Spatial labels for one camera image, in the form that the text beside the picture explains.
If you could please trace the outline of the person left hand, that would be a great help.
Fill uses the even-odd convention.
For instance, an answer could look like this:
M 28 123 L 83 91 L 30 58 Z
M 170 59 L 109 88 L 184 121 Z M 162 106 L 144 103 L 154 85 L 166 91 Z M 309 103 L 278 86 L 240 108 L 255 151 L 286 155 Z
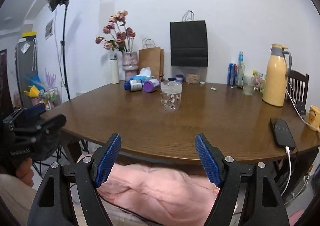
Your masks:
M 34 172 L 31 169 L 32 164 L 33 164 L 33 161 L 31 160 L 31 158 L 27 158 L 21 162 L 21 164 L 16 170 L 17 178 L 31 188 L 34 185 L 34 182 L 33 182 Z

